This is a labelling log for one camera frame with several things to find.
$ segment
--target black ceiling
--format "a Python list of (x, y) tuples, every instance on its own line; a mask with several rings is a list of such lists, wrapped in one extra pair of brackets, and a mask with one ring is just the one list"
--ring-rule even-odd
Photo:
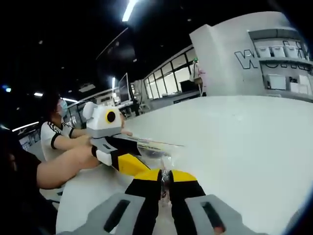
[[(271, 10), (263, 0), (140, 0), (123, 23), (127, 4), (128, 0), (1, 3), (1, 85), (12, 91), (1, 89), (0, 122), (13, 129), (37, 121), (40, 98), (34, 92), (54, 88), (63, 97), (79, 100), (109, 88), (114, 72), (99, 77), (96, 57), (127, 27), (137, 58), (128, 72), (137, 80), (189, 46), (189, 33), (203, 24)], [(82, 94), (78, 90), (86, 83), (96, 88)]]

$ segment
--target white table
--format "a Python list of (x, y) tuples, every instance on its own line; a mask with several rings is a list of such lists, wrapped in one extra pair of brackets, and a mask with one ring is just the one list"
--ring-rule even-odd
[[(128, 120), (126, 127), (141, 138), (185, 145), (176, 169), (196, 176), (206, 194), (229, 204), (255, 232), (280, 235), (312, 190), (313, 104), (200, 97)], [(89, 211), (130, 180), (100, 166), (69, 181), (57, 232), (84, 224)]]

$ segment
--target white wall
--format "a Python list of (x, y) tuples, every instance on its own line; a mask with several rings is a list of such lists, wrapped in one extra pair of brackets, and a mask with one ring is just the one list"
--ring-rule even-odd
[[(260, 64), (248, 31), (290, 27), (279, 12), (243, 15), (190, 34), (204, 70), (208, 95), (265, 94)], [(238, 57), (245, 56), (242, 65)]]

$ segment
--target person in background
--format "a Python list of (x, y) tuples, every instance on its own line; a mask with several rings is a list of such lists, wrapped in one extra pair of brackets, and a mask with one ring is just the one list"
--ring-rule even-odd
[(65, 124), (67, 103), (56, 92), (44, 93), (42, 109), (45, 122), (41, 125), (41, 146), (47, 161), (53, 160), (65, 151), (83, 145), (90, 145), (86, 130), (74, 129)]
[(23, 150), (17, 136), (0, 128), (3, 228), (10, 234), (55, 234), (57, 211), (39, 189), (53, 189), (73, 178), (81, 169), (99, 164), (91, 146), (73, 148), (41, 163)]

